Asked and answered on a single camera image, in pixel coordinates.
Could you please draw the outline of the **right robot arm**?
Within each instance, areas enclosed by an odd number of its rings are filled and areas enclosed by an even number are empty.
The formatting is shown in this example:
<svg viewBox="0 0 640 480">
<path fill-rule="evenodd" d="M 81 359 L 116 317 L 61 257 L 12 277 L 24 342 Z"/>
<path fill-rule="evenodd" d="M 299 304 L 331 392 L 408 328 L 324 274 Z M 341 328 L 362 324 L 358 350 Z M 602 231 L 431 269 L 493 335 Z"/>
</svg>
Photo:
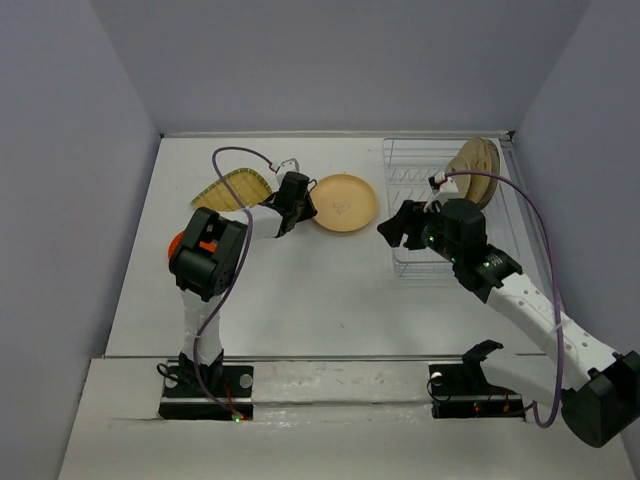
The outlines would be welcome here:
<svg viewBox="0 0 640 480">
<path fill-rule="evenodd" d="M 558 405 L 572 433 L 594 448 L 638 420 L 638 352 L 614 350 L 559 311 L 516 260 L 489 243 L 476 204 L 406 200 L 377 230 L 392 248 L 430 249 L 449 261 L 465 290 L 516 325 L 559 369 L 552 389 L 545 390 L 531 370 L 512 373 L 479 357 L 460 368 L 468 390 L 513 380 L 515 391 L 534 402 Z"/>
</svg>

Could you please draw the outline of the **small cream calligraphy plate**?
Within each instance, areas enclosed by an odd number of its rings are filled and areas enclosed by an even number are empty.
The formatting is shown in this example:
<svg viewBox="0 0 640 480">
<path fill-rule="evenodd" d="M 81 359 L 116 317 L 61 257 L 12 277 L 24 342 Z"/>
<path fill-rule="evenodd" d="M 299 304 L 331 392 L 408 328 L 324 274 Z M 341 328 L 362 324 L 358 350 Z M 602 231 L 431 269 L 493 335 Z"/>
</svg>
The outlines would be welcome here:
<svg viewBox="0 0 640 480">
<path fill-rule="evenodd" d="M 448 163 L 445 171 L 447 173 L 459 171 L 492 173 L 492 160 L 486 158 L 467 160 L 463 156 L 456 156 Z M 460 194 L 464 195 L 467 200 L 481 205 L 493 178 L 482 175 L 457 175 L 453 177 L 453 180 Z"/>
</svg>

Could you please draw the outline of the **beige bird-pattern plate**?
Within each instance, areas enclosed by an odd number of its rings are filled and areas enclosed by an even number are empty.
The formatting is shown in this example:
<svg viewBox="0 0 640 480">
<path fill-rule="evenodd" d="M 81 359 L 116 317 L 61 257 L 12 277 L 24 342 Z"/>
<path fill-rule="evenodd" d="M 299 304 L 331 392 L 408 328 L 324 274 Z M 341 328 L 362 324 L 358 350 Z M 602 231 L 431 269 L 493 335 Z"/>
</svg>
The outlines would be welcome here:
<svg viewBox="0 0 640 480">
<path fill-rule="evenodd" d="M 500 156 L 497 146 L 488 139 L 481 137 L 474 137 L 469 139 L 459 150 L 458 156 L 463 156 L 467 160 L 486 158 L 492 160 L 492 173 L 494 175 L 500 174 Z M 481 205 L 478 205 L 481 209 L 485 208 L 491 201 L 496 188 L 498 186 L 498 180 L 494 177 L 489 187 L 489 191 L 483 198 Z"/>
</svg>

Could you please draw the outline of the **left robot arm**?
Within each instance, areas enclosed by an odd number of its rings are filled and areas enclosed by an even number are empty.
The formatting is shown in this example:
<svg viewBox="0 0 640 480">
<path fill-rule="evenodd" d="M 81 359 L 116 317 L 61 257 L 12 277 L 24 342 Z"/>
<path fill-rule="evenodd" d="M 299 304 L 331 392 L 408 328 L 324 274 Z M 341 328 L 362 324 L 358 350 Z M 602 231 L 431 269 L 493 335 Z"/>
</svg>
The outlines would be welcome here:
<svg viewBox="0 0 640 480">
<path fill-rule="evenodd" d="M 218 212 L 196 209 L 169 258 L 169 271 L 181 291 L 185 314 L 184 344 L 176 379 L 209 395 L 221 383 L 223 347 L 220 311 L 230 297 L 256 239 L 279 238 L 313 218 L 309 177 L 289 171 L 279 189 L 252 207 Z"/>
</svg>

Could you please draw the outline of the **green bamboo-pattern tray plate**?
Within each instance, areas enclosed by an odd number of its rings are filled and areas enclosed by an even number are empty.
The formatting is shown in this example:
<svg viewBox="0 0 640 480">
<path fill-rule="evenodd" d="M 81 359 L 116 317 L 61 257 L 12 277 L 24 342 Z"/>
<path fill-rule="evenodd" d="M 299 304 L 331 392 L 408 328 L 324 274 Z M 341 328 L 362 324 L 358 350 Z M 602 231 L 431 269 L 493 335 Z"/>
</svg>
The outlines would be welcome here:
<svg viewBox="0 0 640 480">
<path fill-rule="evenodd" d="M 233 170 L 226 174 L 224 179 L 242 204 L 247 207 L 256 206 L 273 193 L 267 180 L 250 168 Z M 219 212 L 231 212 L 241 208 L 220 179 L 201 191 L 190 205 L 194 208 L 205 207 Z"/>
</svg>

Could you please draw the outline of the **peach round plate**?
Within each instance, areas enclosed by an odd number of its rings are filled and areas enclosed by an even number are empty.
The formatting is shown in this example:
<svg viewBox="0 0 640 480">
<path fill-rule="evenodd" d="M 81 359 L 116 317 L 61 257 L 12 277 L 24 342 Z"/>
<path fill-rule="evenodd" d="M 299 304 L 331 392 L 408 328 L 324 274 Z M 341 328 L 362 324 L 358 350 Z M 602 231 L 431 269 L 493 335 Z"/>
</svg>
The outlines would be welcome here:
<svg viewBox="0 0 640 480">
<path fill-rule="evenodd" d="M 317 210 L 313 220 L 332 232 L 361 230 L 378 211 L 377 196 L 371 185 L 350 174 L 334 174 L 321 179 L 310 196 Z"/>
</svg>

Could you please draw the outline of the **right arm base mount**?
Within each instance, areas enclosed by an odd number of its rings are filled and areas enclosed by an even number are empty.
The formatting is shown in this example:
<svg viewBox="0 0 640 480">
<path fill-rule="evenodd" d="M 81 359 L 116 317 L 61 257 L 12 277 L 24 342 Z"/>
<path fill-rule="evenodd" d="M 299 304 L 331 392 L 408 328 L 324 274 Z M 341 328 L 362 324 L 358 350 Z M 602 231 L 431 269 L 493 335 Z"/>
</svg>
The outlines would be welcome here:
<svg viewBox="0 0 640 480">
<path fill-rule="evenodd" d="M 482 363 L 502 349 L 499 342 L 485 340 L 457 362 L 429 366 L 426 391 L 434 419 L 526 418 L 522 396 L 488 383 L 482 370 Z"/>
</svg>

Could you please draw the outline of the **orange round plate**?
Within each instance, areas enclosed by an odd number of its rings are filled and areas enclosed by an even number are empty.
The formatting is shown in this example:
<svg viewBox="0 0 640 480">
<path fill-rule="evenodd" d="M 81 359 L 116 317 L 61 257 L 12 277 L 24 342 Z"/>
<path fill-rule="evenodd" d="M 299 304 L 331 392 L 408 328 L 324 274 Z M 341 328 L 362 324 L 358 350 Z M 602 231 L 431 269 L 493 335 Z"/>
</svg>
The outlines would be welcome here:
<svg viewBox="0 0 640 480">
<path fill-rule="evenodd" d="M 170 242 L 169 247 L 168 247 L 168 253 L 167 253 L 167 257 L 168 257 L 168 266 L 169 266 L 169 271 L 170 271 L 171 273 L 174 273 L 174 260 L 173 260 L 173 256 L 174 256 L 174 253 L 176 252 L 176 250 L 177 250 L 177 248 L 178 248 L 178 246 L 179 246 L 179 244 L 180 244 L 180 242 L 181 242 L 181 240 L 182 240 L 183 234 L 184 234 L 184 232 L 183 232 L 183 231 L 178 232 L 178 233 L 174 236 L 174 238 L 172 239 L 172 241 Z"/>
</svg>

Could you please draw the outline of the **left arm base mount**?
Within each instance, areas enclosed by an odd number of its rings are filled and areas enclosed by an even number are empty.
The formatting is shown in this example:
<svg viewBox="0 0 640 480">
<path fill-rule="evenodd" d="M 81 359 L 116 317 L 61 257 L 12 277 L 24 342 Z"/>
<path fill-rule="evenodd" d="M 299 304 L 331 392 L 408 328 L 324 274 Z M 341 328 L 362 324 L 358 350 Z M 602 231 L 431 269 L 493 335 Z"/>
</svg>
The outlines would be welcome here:
<svg viewBox="0 0 640 480">
<path fill-rule="evenodd" d="M 176 362 L 159 363 L 156 371 L 163 378 L 158 415 L 164 420 L 240 423 L 254 417 L 253 366 L 224 365 L 221 378 L 207 392 Z"/>
</svg>

